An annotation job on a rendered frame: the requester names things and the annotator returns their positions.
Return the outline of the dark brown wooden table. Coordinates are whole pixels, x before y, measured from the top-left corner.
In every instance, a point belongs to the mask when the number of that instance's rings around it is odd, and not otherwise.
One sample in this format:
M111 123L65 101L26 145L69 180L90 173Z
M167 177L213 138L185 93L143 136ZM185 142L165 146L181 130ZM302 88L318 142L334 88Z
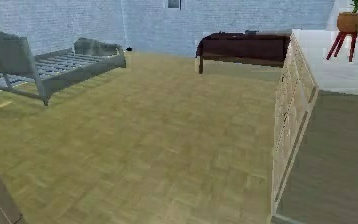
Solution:
M203 37L197 46L198 72L203 73L205 60L282 67L290 39L290 31L258 32L255 35L212 33Z

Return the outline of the beige chest of drawers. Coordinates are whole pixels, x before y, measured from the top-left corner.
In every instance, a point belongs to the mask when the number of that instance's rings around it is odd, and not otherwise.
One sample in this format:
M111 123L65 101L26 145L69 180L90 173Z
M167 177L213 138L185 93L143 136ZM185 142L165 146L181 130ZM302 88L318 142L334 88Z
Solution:
M271 224L358 224L358 40L295 29L276 90Z

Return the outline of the red plant stand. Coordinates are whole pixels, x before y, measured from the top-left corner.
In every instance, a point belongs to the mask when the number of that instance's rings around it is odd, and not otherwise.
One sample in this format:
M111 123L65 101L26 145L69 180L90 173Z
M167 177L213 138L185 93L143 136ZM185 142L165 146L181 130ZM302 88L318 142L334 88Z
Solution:
M347 36L351 37L349 61L350 62L353 61L358 33L357 32L342 32L342 31L340 31L338 33L338 35L336 36L336 39L335 39L334 43L332 44L332 46L326 56L327 60L329 60L332 56L334 56L334 57L338 56L338 54L343 46L344 40Z

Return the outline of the green plant in brown pot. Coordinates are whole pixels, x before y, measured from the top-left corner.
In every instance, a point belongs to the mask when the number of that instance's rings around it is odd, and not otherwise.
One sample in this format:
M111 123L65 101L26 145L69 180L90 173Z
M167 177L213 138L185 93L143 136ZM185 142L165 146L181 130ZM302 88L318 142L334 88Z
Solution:
M351 0L350 6L350 11L338 14L337 28L340 32L358 32L358 0Z

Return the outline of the grey slatted bed frame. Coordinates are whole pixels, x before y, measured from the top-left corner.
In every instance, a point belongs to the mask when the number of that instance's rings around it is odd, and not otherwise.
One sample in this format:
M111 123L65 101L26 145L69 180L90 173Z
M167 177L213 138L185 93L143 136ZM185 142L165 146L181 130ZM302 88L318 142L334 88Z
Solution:
M71 48L35 56L25 37L0 31L0 90L45 104L56 92L125 66L118 44L79 38Z

